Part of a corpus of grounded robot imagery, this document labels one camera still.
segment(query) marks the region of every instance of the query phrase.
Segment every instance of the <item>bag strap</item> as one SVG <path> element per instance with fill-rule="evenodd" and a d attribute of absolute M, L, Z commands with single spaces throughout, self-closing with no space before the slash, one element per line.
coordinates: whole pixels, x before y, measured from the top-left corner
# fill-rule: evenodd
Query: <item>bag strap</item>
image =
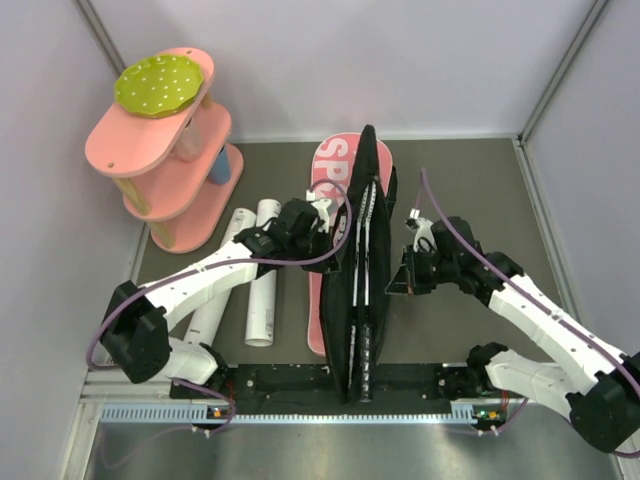
<path fill-rule="evenodd" d="M 389 177 L 389 189 L 387 191 L 387 212 L 389 213 L 389 220 L 393 215 L 393 209 L 396 206 L 396 199 L 398 196 L 398 175 L 396 174 L 396 167 L 391 168 L 391 177 Z"/>

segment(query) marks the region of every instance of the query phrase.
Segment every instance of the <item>white wall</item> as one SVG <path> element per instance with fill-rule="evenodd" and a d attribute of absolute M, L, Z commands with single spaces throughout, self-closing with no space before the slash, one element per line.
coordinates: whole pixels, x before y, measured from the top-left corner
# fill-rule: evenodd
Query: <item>white wall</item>
<path fill-rule="evenodd" d="M 72 2 L 1 12 L 0 477 L 50 480 L 141 226 L 84 159 L 114 75 Z"/>
<path fill-rule="evenodd" d="M 127 63 L 216 62 L 242 140 L 519 133 L 593 0 L 93 0 Z"/>
<path fill-rule="evenodd" d="M 584 322 L 640 350 L 640 2 L 605 12 L 531 153 Z"/>

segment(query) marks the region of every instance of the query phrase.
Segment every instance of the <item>cable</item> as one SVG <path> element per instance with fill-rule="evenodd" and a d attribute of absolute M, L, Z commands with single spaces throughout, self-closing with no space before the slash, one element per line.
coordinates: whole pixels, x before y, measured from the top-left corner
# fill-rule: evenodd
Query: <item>cable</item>
<path fill-rule="evenodd" d="M 420 209 L 420 203 L 422 202 L 422 189 L 419 188 L 418 189 L 418 195 L 416 195 L 416 203 L 413 206 L 414 210 L 419 210 Z"/>
<path fill-rule="evenodd" d="M 486 258 L 484 258 L 475 248 L 473 248 L 473 246 L 471 246 L 469 244 L 469 242 L 467 242 L 462 237 L 462 235 L 460 235 L 460 233 L 451 224 L 451 222 L 449 221 L 449 219 L 447 218 L 447 216 L 443 212 L 442 208 L 440 207 L 440 204 L 438 203 L 438 200 L 436 199 L 436 197 L 435 197 L 435 195 L 433 193 L 433 190 L 431 189 L 431 185 L 429 184 L 429 178 L 427 176 L 426 168 L 422 168 L 420 170 L 420 179 L 422 181 L 422 187 L 427 192 L 427 195 L 429 196 L 429 199 L 431 200 L 431 204 L 433 205 L 433 208 L 435 208 L 436 212 L 438 213 L 438 216 L 440 217 L 440 220 L 442 220 L 442 223 L 445 224 L 447 229 L 456 238 L 456 240 L 458 240 L 458 242 L 460 242 L 460 244 L 469 253 L 471 253 L 474 257 L 476 257 L 480 263 L 482 263 L 485 267 L 487 267 L 489 270 L 491 270 L 491 272 L 494 273 L 498 278 L 500 278 L 500 280 L 505 282 L 506 285 L 509 285 L 511 288 L 513 288 L 516 292 L 518 292 L 520 295 L 522 295 L 526 300 L 528 300 L 534 306 L 536 306 L 540 311 L 542 311 L 546 315 L 551 316 L 553 314 L 551 309 L 549 309 L 543 303 L 539 302 L 529 292 L 527 292 L 526 290 L 521 288 L 519 285 L 517 285 L 516 283 L 511 281 L 511 279 L 509 277 L 507 277 L 504 273 L 502 273 L 500 270 L 498 270 L 498 268 L 496 268 L 495 265 L 493 265 Z M 564 319 L 560 319 L 558 321 L 558 323 L 560 325 L 562 325 L 564 328 L 566 328 L 567 330 L 569 330 L 571 333 L 573 333 L 573 335 L 578 337 L 584 343 L 586 343 L 587 345 L 591 346 L 591 348 L 593 348 L 596 352 L 598 352 L 600 355 L 602 355 L 602 357 L 604 357 L 609 363 L 611 363 L 611 365 L 613 365 L 613 367 L 622 374 L 622 376 L 625 378 L 625 380 L 627 380 L 629 382 L 629 385 L 631 385 L 631 388 L 633 388 L 633 391 L 635 392 L 635 394 L 640 399 L 640 384 L 638 384 L 638 382 L 635 380 L 635 378 L 633 378 L 633 375 L 631 375 L 631 373 L 624 367 L 624 365 L 622 365 L 621 362 L 619 362 L 613 355 L 611 355 L 604 348 L 602 348 L 600 346 L 600 344 L 598 344 L 597 342 L 594 342 L 593 340 L 591 340 L 591 338 L 589 338 L 587 335 L 583 334 L 581 331 L 576 329 L 570 323 L 566 322 Z M 507 422 L 504 425 L 502 425 L 500 428 L 504 429 L 507 426 L 507 424 L 510 424 L 511 421 L 520 413 L 520 411 L 521 410 L 518 409 L 514 413 L 514 415 L 509 420 L 507 420 Z M 632 453 L 613 452 L 613 454 L 616 455 L 616 456 L 622 457 L 622 458 L 640 458 L 640 450 L 637 450 L 637 451 L 632 452 Z"/>
<path fill-rule="evenodd" d="M 347 237 L 349 236 L 349 230 L 351 229 L 351 219 L 352 219 L 352 211 L 351 211 L 351 204 L 349 203 L 349 199 L 347 197 L 347 193 L 344 191 L 344 189 L 340 186 L 340 184 L 334 180 L 330 180 L 330 179 L 322 179 L 322 180 L 318 180 L 317 182 L 314 182 L 313 185 L 311 185 L 310 190 L 314 190 L 318 185 L 322 185 L 325 183 L 329 183 L 331 185 L 333 185 L 338 192 L 340 192 L 340 195 L 342 196 L 346 209 L 347 209 L 347 229 L 344 232 L 344 234 L 340 237 L 340 239 L 338 240 L 338 243 L 331 249 L 329 250 L 327 253 L 320 255 L 319 257 L 316 258 L 312 258 L 309 260 L 269 260 L 269 259 L 265 259 L 265 258 L 237 258 L 237 259 L 231 259 L 231 260 L 222 260 L 220 262 L 215 262 L 212 263 L 210 265 L 206 265 L 204 267 L 204 270 L 213 270 L 214 268 L 218 268 L 218 267 L 224 267 L 224 266 L 228 266 L 228 265 L 236 265 L 239 263 L 259 263 L 262 265 L 277 265 L 277 266 L 305 266 L 305 265 L 313 265 L 314 263 L 320 263 L 324 260 L 326 260 L 327 258 L 331 257 L 332 255 L 334 255 L 335 253 L 337 253 L 342 246 L 345 244 L 345 242 L 347 241 Z M 113 312 L 111 312 L 107 318 L 104 320 L 104 322 L 102 322 L 102 324 L 100 325 L 100 328 L 98 328 L 98 331 L 95 333 L 95 335 L 93 336 L 93 338 L 91 339 L 91 342 L 89 344 L 89 348 L 87 349 L 87 353 L 85 355 L 85 361 L 87 362 L 87 365 L 89 367 L 90 370 L 114 370 L 114 369 L 118 369 L 117 365 L 98 365 L 93 361 L 93 352 L 96 348 L 96 345 L 98 345 L 98 342 L 100 341 L 100 338 L 102 337 L 102 335 L 104 334 L 104 332 L 107 331 L 107 329 L 109 328 L 109 326 L 113 323 L 113 321 L 118 318 L 120 316 L 120 314 L 132 303 L 134 303 L 136 300 L 138 300 L 139 298 L 147 295 L 148 293 L 164 287 L 166 285 L 169 285 L 170 283 L 173 282 L 177 282 L 178 280 L 182 280 L 184 278 L 190 277 L 192 275 L 196 275 L 198 273 L 201 273 L 200 270 L 189 270 L 187 272 L 182 272 L 176 275 L 173 275 L 171 277 L 167 277 L 164 278 L 162 280 L 160 280 L 159 282 L 154 283 L 153 285 L 146 287 L 146 288 L 142 288 L 140 290 L 138 290 L 136 293 L 134 293 L 133 295 L 131 295 L 131 297 L 127 298 L 124 302 L 122 302 L 120 305 L 118 305 L 118 307 L 116 307 Z"/>
<path fill-rule="evenodd" d="M 516 418 L 522 415 L 522 412 L 524 411 L 524 407 L 527 403 L 529 403 L 529 399 L 528 398 L 523 399 L 522 403 L 518 405 L 518 407 L 516 408 L 515 412 L 513 412 L 513 415 L 511 415 L 511 417 L 509 417 L 499 427 L 494 427 L 491 430 L 476 430 L 476 429 L 473 429 L 473 427 L 470 430 L 457 430 L 455 428 L 447 428 L 446 430 L 451 433 L 459 433 L 461 435 L 471 435 L 474 437 L 481 437 L 483 435 L 491 435 L 491 434 L 498 436 L 507 428 L 508 425 L 510 425 Z"/>
<path fill-rule="evenodd" d="M 502 391 L 502 402 L 500 404 L 500 409 L 503 412 L 506 412 L 508 408 L 509 408 L 509 392 L 507 392 L 506 390 L 503 390 Z"/>
<path fill-rule="evenodd" d="M 211 390 L 211 389 L 205 388 L 205 387 L 203 387 L 201 385 L 196 385 L 196 384 L 188 382 L 186 380 L 182 380 L 182 379 L 179 379 L 179 378 L 174 378 L 172 381 L 176 385 L 182 385 L 184 387 L 190 388 L 192 390 L 195 390 L 197 392 L 203 393 L 203 394 L 208 395 L 210 397 L 215 397 L 215 398 L 218 398 L 220 400 L 223 400 L 223 401 L 225 401 L 225 402 L 227 402 L 229 404 L 229 406 L 231 408 L 231 413 L 229 414 L 229 417 L 227 418 L 227 420 L 222 425 L 220 425 L 215 430 L 209 430 L 208 432 L 205 432 L 205 435 L 207 435 L 207 438 L 208 438 L 208 436 L 210 434 L 217 435 L 218 433 L 221 433 L 224 430 L 229 428 L 229 426 L 231 425 L 231 421 L 236 416 L 236 404 L 235 404 L 235 402 L 233 400 L 231 400 L 230 398 L 225 397 L 224 395 L 222 395 L 219 392 L 216 392 L 215 390 Z M 105 442 L 106 435 L 102 434 L 100 436 L 100 438 L 98 439 L 98 442 L 100 443 L 100 459 L 102 461 L 102 465 L 107 470 L 115 470 L 116 468 L 119 468 L 122 465 L 124 465 L 125 463 L 127 463 L 132 458 L 136 457 L 144 448 L 146 448 L 148 445 L 150 445 L 153 442 L 155 442 L 156 440 L 158 440 L 160 437 L 164 437 L 165 435 L 168 435 L 169 433 L 187 431 L 187 430 L 196 431 L 198 429 L 196 427 L 188 426 L 188 425 L 178 425 L 178 426 L 174 426 L 174 427 L 169 427 L 169 428 L 164 429 L 164 430 L 156 433 L 155 435 L 147 438 L 144 442 L 138 444 L 131 452 L 127 453 L 125 456 L 120 458 L 117 462 L 113 462 L 113 463 L 109 462 L 107 460 L 107 452 L 106 452 L 107 448 L 106 448 L 106 442 Z"/>

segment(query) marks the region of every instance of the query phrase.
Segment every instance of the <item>pink wooden stand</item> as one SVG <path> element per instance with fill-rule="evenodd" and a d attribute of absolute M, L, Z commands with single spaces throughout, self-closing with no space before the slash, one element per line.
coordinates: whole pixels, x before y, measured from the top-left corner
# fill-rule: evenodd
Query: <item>pink wooden stand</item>
<path fill-rule="evenodd" d="M 243 170 L 240 151 L 227 145 L 231 180 L 207 181 L 207 174 L 231 132 L 231 116 L 213 103 L 211 57 L 195 48 L 160 53 L 188 55 L 202 68 L 204 81 L 193 104 L 161 119 L 130 115 L 114 103 L 93 129 L 85 146 L 89 163 L 113 179 L 125 207 L 146 221 L 153 240 L 168 252 L 185 253 L 200 247 L 213 233 Z M 204 148 L 192 162 L 170 154 L 189 120 L 195 120 Z"/>

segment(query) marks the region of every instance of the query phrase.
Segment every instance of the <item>gray floor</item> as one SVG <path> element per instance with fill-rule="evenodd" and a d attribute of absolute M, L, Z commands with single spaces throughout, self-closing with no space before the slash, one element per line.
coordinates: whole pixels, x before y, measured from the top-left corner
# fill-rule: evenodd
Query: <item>gray floor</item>
<path fill-rule="evenodd" d="M 415 201 L 420 167 L 428 169 L 445 212 L 460 215 L 473 227 L 486 251 L 500 250 L 520 263 L 538 286 L 558 301 L 527 191 L 510 140 L 439 140 L 387 142 L 398 169 L 398 204 L 393 218 L 393 264 L 411 243 L 404 220 Z M 255 210 L 262 198 L 304 198 L 316 143 L 241 145 L 245 171 L 222 216 L 220 228 L 202 248 L 171 255 L 149 241 L 140 282 L 170 275 L 218 248 L 231 212 Z M 424 201 L 423 216 L 435 218 Z M 244 345 L 248 287 L 234 290 L 214 346 L 231 363 L 317 363 L 307 346 L 307 274 L 280 270 L 275 342 L 269 348 Z M 186 322 L 176 329 L 184 331 Z M 412 299 L 393 298 L 382 362 L 460 362 L 469 349 L 490 341 L 504 343 L 532 359 L 544 354 L 515 327 L 452 286 Z"/>
<path fill-rule="evenodd" d="M 399 202 L 394 214 L 394 262 L 410 242 L 403 228 L 426 166 L 450 215 L 472 224 L 485 250 L 501 250 L 519 262 L 558 300 L 534 214 L 508 140 L 388 142 L 398 167 Z M 222 218 L 258 200 L 302 196 L 315 144 L 246 145 L 246 168 Z M 423 212 L 434 218 L 433 208 Z M 215 250 L 224 227 L 203 248 L 169 255 L 149 243 L 140 282 L 174 273 Z M 247 288 L 233 292 L 215 341 L 229 362 L 320 362 L 306 343 L 306 274 L 278 277 L 275 344 L 243 344 Z M 534 359 L 544 355 L 524 335 L 455 288 L 428 297 L 394 299 L 384 362 L 459 362 L 476 344 L 499 341 Z M 106 456 L 115 462 L 165 427 L 101 425 Z M 453 434 L 437 426 L 244 426 L 206 441 L 178 432 L 137 451 L 116 470 L 105 470 L 94 449 L 87 480 L 100 479 L 597 479 L 621 478 L 613 458 L 590 448 L 565 422 L 541 407 L 527 407 L 499 438 Z"/>

